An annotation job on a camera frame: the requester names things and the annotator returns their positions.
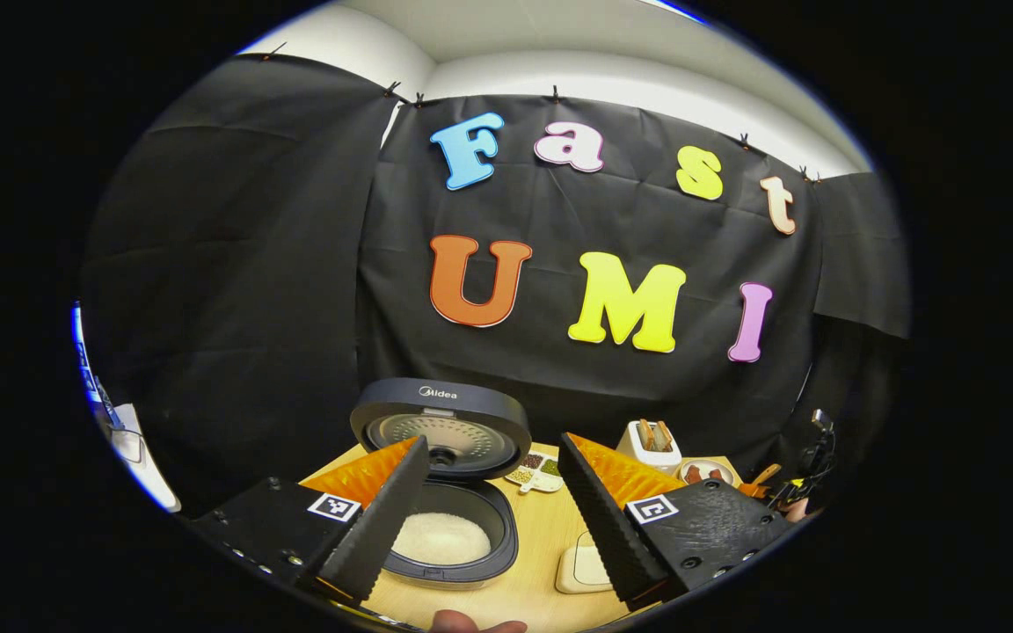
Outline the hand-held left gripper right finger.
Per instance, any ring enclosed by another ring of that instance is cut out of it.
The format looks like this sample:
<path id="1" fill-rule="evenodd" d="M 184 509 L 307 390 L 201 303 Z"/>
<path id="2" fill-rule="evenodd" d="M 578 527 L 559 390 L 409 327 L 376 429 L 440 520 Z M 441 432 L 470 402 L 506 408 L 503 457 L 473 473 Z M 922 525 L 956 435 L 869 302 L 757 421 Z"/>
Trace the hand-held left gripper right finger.
<path id="1" fill-rule="evenodd" d="M 797 528 L 721 478 L 686 484 L 574 433 L 558 461 L 612 586 L 630 610 L 700 594 Z"/>

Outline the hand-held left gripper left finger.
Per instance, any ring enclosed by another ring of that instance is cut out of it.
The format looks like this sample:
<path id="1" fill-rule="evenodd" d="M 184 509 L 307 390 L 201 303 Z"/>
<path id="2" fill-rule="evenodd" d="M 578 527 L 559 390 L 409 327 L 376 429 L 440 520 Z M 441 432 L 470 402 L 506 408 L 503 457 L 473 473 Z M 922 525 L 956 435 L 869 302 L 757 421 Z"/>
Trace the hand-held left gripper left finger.
<path id="1" fill-rule="evenodd" d="M 355 608 L 371 594 L 428 473 L 426 437 L 301 484 L 267 477 L 190 522 L 278 585 Z"/>

